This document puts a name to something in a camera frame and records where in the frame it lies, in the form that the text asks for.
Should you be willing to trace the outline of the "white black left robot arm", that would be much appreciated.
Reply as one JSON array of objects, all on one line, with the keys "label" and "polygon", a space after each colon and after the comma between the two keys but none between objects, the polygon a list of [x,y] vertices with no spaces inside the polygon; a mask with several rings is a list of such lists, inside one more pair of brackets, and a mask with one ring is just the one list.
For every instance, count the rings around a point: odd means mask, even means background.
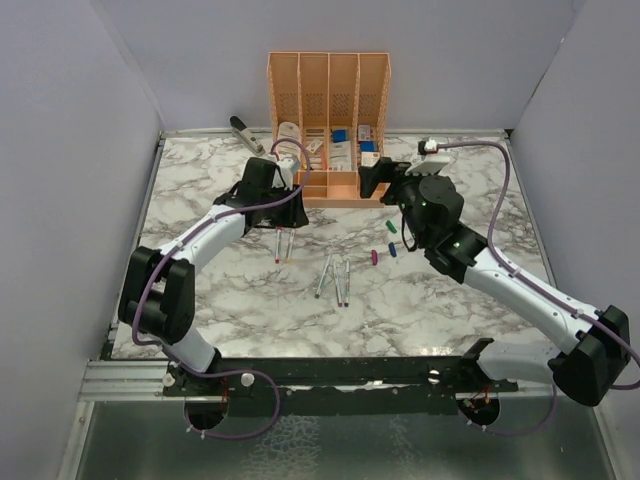
[{"label": "white black left robot arm", "polygon": [[131,254],[117,318],[139,346],[154,345],[182,363],[186,382],[206,395],[220,385],[219,351],[193,325],[195,280],[225,247],[256,228],[296,229],[308,224],[294,157],[251,157],[241,179],[207,213],[164,246]]}]

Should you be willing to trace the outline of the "white pen yellow end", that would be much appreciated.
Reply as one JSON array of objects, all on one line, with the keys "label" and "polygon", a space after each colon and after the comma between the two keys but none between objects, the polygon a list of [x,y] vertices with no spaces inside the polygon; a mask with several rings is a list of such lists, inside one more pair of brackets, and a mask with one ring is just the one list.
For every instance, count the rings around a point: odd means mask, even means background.
[{"label": "white pen yellow end", "polygon": [[295,231],[293,229],[291,229],[289,231],[289,236],[288,236],[288,241],[287,241],[285,263],[290,263],[290,261],[291,261],[291,252],[292,252],[292,248],[293,248],[294,237],[295,237]]}]

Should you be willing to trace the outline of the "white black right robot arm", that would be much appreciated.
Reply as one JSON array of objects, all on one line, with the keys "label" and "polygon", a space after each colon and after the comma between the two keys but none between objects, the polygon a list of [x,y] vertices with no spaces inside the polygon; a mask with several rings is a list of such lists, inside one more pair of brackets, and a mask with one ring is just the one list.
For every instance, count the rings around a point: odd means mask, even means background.
[{"label": "white black right robot arm", "polygon": [[381,203],[399,208],[415,248],[435,270],[498,300],[552,342],[552,348],[489,343],[459,367],[467,389],[522,379],[553,384],[585,406],[601,402],[631,359],[629,319],[622,310],[571,299],[508,260],[461,222],[464,199],[449,177],[416,172],[388,157],[359,167],[358,174],[363,198],[386,185]]}]

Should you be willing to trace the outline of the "white pen green end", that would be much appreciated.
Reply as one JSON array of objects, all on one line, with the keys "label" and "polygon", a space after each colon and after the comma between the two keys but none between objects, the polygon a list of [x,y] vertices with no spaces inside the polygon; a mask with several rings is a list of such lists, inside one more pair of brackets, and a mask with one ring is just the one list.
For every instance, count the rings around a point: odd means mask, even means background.
[{"label": "white pen green end", "polygon": [[319,279],[318,285],[317,285],[316,290],[315,290],[315,295],[314,296],[315,296],[316,299],[320,298],[321,293],[322,293],[322,291],[324,289],[324,285],[325,285],[326,277],[327,277],[327,272],[328,272],[329,266],[331,264],[331,258],[332,258],[332,254],[329,254],[329,255],[327,255],[327,257],[326,257],[326,259],[324,261],[323,268],[321,270],[320,279]]}]

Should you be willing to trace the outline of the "white pen red end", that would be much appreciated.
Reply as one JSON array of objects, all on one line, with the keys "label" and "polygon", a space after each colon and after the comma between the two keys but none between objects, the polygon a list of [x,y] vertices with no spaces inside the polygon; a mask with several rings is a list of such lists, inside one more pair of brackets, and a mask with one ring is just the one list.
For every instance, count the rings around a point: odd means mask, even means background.
[{"label": "white pen red end", "polygon": [[277,228],[276,229],[275,247],[274,247],[274,262],[276,264],[280,263],[281,238],[282,238],[282,230],[281,230],[281,228]]}]

